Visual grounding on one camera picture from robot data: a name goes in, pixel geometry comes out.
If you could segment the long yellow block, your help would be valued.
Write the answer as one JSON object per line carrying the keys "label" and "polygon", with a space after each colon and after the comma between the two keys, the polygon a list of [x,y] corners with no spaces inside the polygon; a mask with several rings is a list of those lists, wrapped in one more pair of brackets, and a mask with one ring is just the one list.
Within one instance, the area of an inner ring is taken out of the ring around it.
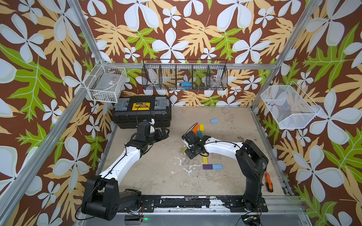
{"label": "long yellow block", "polygon": [[203,165],[208,165],[208,158],[206,156],[202,157],[202,164]]}

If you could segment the purple block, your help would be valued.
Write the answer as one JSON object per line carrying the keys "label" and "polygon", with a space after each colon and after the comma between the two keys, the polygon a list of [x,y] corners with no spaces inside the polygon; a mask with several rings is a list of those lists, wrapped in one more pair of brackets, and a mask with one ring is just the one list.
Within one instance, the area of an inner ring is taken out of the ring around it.
{"label": "purple block", "polygon": [[203,164],[203,170],[212,170],[213,169],[213,165],[212,164]]}

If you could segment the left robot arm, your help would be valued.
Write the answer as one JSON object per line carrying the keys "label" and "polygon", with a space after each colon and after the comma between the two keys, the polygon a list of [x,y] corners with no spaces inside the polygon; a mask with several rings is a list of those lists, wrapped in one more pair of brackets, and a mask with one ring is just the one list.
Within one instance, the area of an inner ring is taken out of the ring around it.
{"label": "left robot arm", "polygon": [[119,186],[130,168],[145,155],[155,143],[167,139],[170,130],[157,129],[152,122],[142,121],[137,132],[124,145],[121,155],[100,175],[91,176],[85,184],[81,213],[91,218],[112,220],[119,211],[133,215],[142,210],[141,191]]}

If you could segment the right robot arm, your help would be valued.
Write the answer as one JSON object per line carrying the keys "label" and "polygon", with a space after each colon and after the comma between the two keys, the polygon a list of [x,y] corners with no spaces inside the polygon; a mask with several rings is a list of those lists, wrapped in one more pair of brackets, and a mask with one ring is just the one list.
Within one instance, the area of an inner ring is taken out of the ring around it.
{"label": "right robot arm", "polygon": [[190,131],[182,135],[186,145],[186,155],[193,159],[201,154],[220,154],[233,158],[246,177],[246,187],[242,198],[242,205],[248,211],[254,211],[262,197],[263,177],[269,163],[266,155],[251,140],[231,142],[218,140],[211,136],[198,137]]}

